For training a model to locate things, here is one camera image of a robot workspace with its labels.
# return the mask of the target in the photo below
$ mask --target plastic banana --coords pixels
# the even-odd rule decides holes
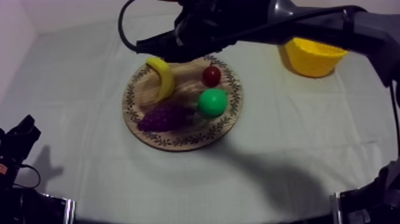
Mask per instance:
[[[168,98],[174,92],[174,76],[172,74],[170,66],[160,58],[148,58],[146,60],[146,63],[157,71],[161,79],[160,90],[158,91],[158,96],[155,100],[155,102],[157,103]]]

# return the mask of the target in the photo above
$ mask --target white wall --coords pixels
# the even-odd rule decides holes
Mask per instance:
[[[0,102],[37,35],[19,0],[0,1]]]
[[[52,32],[82,24],[116,19],[127,0],[22,0],[39,32]],[[298,5],[329,7],[355,4],[375,13],[400,13],[400,0],[293,0]],[[136,0],[127,16],[178,14],[171,2]]]
[[[117,19],[127,0],[22,0],[39,32],[52,32],[68,27]],[[128,16],[178,14],[174,2],[136,0],[126,11]]]

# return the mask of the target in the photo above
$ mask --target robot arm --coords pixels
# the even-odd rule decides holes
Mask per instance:
[[[183,11],[175,29],[135,46],[122,26],[133,1],[123,7],[118,31],[137,53],[187,62],[237,41],[284,44],[297,36],[364,54],[385,86],[400,79],[400,15],[368,13],[356,6],[297,7],[290,0],[179,0]]]

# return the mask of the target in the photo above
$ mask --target yellow bowl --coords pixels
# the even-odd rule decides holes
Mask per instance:
[[[327,76],[347,54],[346,50],[301,38],[285,45],[292,67],[308,77]]]

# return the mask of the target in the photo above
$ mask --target table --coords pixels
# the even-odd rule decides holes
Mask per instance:
[[[175,15],[127,19],[131,40]],[[172,154],[126,128],[121,99],[148,55],[128,50],[116,21],[42,35],[0,106],[8,130],[32,114],[42,131],[26,163],[38,191],[77,201],[81,218],[113,223],[277,223],[329,212],[328,196],[371,182],[396,159],[388,91],[366,58],[334,74],[288,71],[277,46],[239,42],[216,54],[240,77],[244,108],[216,144]],[[20,183],[35,181],[21,171]]]

